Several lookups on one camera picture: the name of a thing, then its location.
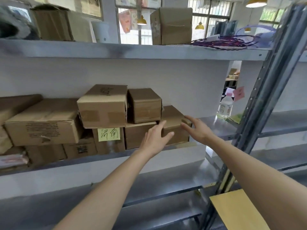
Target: person's left arm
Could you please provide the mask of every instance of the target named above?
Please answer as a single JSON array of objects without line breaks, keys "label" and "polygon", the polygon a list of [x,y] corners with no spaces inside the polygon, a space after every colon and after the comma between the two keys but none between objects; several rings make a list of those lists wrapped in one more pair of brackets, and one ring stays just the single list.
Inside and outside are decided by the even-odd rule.
[{"label": "person's left arm", "polygon": [[174,135],[170,132],[161,137],[165,122],[151,128],[140,148],[100,182],[54,230],[111,230],[136,176]]}]

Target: pink sticky note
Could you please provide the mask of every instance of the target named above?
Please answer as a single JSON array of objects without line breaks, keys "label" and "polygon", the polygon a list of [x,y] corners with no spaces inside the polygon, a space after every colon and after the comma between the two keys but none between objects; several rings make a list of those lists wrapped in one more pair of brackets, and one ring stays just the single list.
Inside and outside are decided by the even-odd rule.
[{"label": "pink sticky note", "polygon": [[233,92],[233,95],[234,95],[234,102],[240,100],[241,98],[244,98],[245,97],[245,94],[244,94],[244,86],[241,86],[239,88],[236,88],[236,90],[234,90]]}]

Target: forearm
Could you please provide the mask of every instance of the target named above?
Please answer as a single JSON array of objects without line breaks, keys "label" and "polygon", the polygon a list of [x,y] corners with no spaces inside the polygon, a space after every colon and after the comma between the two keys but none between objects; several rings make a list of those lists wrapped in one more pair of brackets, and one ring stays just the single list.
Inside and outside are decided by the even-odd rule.
[{"label": "forearm", "polygon": [[306,229],[306,187],[217,136],[209,141],[271,230]]},{"label": "forearm", "polygon": [[136,151],[100,182],[55,229],[112,229],[136,176],[149,159],[147,153]]}]

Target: white container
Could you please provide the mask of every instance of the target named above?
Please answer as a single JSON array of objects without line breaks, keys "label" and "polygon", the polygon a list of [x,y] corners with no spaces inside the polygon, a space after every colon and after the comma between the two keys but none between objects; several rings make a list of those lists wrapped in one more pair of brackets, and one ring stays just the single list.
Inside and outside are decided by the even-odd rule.
[{"label": "white container", "polygon": [[220,108],[218,113],[222,117],[229,117],[232,109],[233,100],[231,98],[232,93],[226,93],[226,96],[221,100]]},{"label": "white container", "polygon": [[101,21],[92,21],[92,26],[97,42],[110,43],[109,24]]}]

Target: yellow lampshade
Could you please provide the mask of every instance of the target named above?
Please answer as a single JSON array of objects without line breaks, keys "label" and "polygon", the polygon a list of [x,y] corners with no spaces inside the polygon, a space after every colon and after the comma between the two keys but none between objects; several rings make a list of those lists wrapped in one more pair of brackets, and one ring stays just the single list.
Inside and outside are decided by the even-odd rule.
[{"label": "yellow lampshade", "polygon": [[268,0],[249,0],[246,4],[248,8],[257,8],[267,5]]},{"label": "yellow lampshade", "polygon": [[141,17],[138,19],[137,25],[141,25],[141,26],[147,25],[147,22],[146,22],[146,20],[144,19],[143,15],[141,15]]},{"label": "yellow lampshade", "polygon": [[205,29],[205,27],[202,24],[202,22],[199,22],[199,24],[195,27],[195,30],[204,30],[204,29]]},{"label": "yellow lampshade", "polygon": [[245,28],[244,32],[251,32],[251,28],[250,27]]}]

